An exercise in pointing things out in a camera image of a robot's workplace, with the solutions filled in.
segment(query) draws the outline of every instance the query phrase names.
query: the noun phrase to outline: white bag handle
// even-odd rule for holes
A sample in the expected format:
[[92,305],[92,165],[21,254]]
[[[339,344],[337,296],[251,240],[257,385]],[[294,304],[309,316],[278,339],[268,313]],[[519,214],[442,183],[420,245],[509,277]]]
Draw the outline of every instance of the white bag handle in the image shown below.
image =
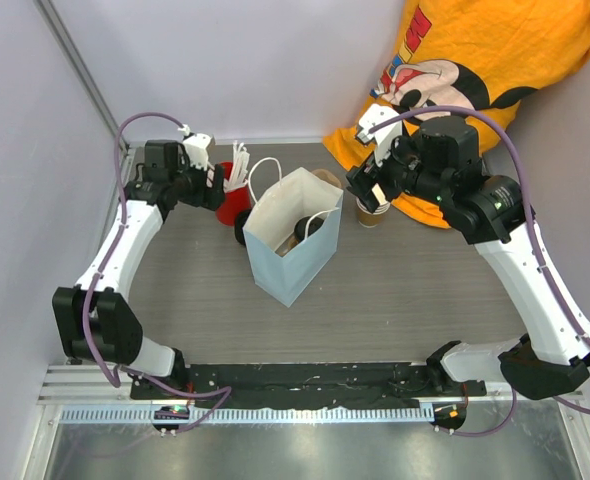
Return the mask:
[[334,212],[335,210],[339,210],[339,209],[337,207],[335,207],[335,208],[331,208],[330,210],[322,210],[321,212],[317,212],[315,215],[313,215],[311,218],[309,218],[308,221],[306,222],[306,229],[304,230],[304,240],[306,240],[308,238],[308,227],[311,226],[311,221],[315,217],[318,217],[319,215],[323,215],[325,213]]
[[251,168],[251,171],[248,172],[248,190],[251,192],[251,197],[253,197],[253,201],[255,203],[257,203],[257,197],[255,196],[255,192],[253,191],[253,185],[251,185],[251,177],[253,176],[253,172],[255,171],[255,169],[257,167],[259,167],[259,164],[262,162],[265,162],[266,160],[273,160],[276,164],[277,164],[277,171],[279,172],[279,186],[282,186],[282,166],[279,163],[279,160],[277,160],[276,158],[273,157],[266,157],[266,158],[262,158],[259,162],[257,162],[255,165],[253,165],[253,168]]

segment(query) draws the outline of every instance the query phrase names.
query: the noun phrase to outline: white wall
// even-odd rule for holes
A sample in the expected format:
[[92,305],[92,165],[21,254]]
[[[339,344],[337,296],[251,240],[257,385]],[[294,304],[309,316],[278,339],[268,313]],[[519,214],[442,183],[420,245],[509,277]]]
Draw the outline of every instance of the white wall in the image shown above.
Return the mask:
[[0,480],[16,478],[49,362],[51,311],[94,254],[111,139],[30,1],[0,0]]
[[[218,139],[321,137],[392,58],[403,0],[57,0],[115,117],[175,115]],[[129,140],[168,136],[133,125]]]
[[[590,318],[590,62],[524,101],[509,134],[528,167],[544,241]],[[506,162],[503,149],[489,153],[494,172]],[[590,406],[590,380],[583,390]]]

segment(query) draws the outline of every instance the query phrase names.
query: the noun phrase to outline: red container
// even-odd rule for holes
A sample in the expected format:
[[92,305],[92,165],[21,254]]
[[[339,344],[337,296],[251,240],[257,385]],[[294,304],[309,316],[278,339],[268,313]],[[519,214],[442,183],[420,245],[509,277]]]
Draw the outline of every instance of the red container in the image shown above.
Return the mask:
[[[224,178],[228,180],[233,170],[233,162],[223,162]],[[232,227],[235,225],[235,218],[244,210],[251,208],[251,197],[248,193],[248,185],[226,193],[226,200],[215,212],[217,219],[224,225]]]

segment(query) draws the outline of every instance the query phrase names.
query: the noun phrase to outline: cartoon face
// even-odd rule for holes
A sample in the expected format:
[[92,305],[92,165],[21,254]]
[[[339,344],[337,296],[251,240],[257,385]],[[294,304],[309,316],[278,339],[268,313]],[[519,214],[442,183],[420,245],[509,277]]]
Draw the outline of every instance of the cartoon face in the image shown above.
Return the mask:
[[[463,65],[449,60],[401,63],[390,73],[384,72],[373,93],[396,106],[400,112],[434,105],[456,105],[474,110],[508,108],[536,90],[532,87],[513,88],[490,103],[482,79]],[[419,122],[413,123],[443,115],[449,113],[418,115]]]

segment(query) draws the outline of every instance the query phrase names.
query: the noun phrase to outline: yellow cloth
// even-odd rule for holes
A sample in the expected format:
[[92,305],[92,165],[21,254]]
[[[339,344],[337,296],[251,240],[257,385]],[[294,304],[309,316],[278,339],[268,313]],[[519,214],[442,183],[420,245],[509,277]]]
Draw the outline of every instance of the yellow cloth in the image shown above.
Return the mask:
[[[360,116],[374,102],[399,112],[459,105],[483,110],[506,128],[523,97],[590,58],[590,0],[407,0],[395,51]],[[427,118],[405,122],[406,130],[412,134]],[[485,124],[466,121],[479,132],[481,153],[497,144]],[[347,170],[374,148],[355,140],[354,126],[337,129],[324,145]],[[419,222],[448,228],[428,202],[402,195],[393,205]]]

